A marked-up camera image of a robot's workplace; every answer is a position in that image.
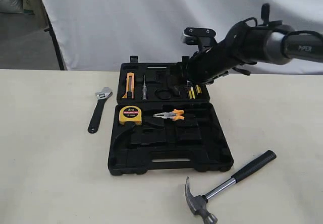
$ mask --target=tape measure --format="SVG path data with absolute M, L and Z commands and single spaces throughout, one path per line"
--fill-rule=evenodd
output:
M 123 107 L 119 112 L 119 122 L 121 125 L 134 122 L 137 126 L 141 126 L 141 109 L 133 105 Z

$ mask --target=black rubber grip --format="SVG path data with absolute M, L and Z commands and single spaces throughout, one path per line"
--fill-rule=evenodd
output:
M 87 131 L 89 133 L 96 133 L 97 130 L 99 130 L 100 122 L 101 122 L 101 116 L 104 108 L 104 103 L 106 102 L 106 99 L 99 99 L 97 101 L 95 110 L 93 112 L 93 116 L 91 118 L 89 127 L 87 128 Z
M 270 161 L 276 158 L 276 154 L 273 151 L 268 150 L 260 157 L 256 158 L 255 160 L 248 163 L 245 167 L 237 171 L 232 178 L 236 179 L 236 183 L 245 179 L 246 177 L 252 175 L 253 173 L 257 172 L 263 166 L 265 166 Z

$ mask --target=black plastic tool case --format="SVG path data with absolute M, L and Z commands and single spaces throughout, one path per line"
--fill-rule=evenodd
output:
M 108 168 L 112 175 L 144 174 L 154 169 L 194 168 L 228 171 L 233 159 L 211 103 L 206 86 L 196 99 L 189 99 L 184 87 L 180 96 L 168 100 L 157 97 L 156 91 L 167 89 L 167 75 L 175 64 L 122 64 L 117 93 Z M 127 73 L 135 74 L 134 99 L 122 99 L 126 91 Z M 142 100 L 143 76 L 147 100 Z M 119 112 L 125 106 L 142 111 L 142 126 L 119 123 Z M 184 110 L 184 120 L 154 118 L 153 114 Z

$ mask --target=table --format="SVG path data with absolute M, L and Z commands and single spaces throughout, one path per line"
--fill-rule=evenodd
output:
M 208 204 L 219 223 L 323 219 L 323 78 L 229 75 L 208 87 L 235 163 L 226 173 L 107 170 L 118 72 L 0 70 L 0 223 L 202 223 L 204 194 L 268 149 L 277 159 Z M 94 92 L 108 86 L 100 129 Z

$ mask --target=metal hammer shaft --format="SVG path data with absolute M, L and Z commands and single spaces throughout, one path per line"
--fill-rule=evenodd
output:
M 254 172 L 261 169 L 263 166 L 265 166 L 270 161 L 274 160 L 276 158 L 276 154 L 273 151 L 268 150 L 263 155 L 259 156 L 255 160 L 248 163 L 245 167 L 237 171 L 235 174 L 231 176 L 231 178 L 224 183 L 220 184 L 215 189 L 211 190 L 204 196 L 209 200 L 213 196 L 217 195 L 221 191 L 225 190 L 226 188 L 234 185 L 237 182 L 240 182 L 241 180 L 245 179 L 246 177 L 252 175 Z

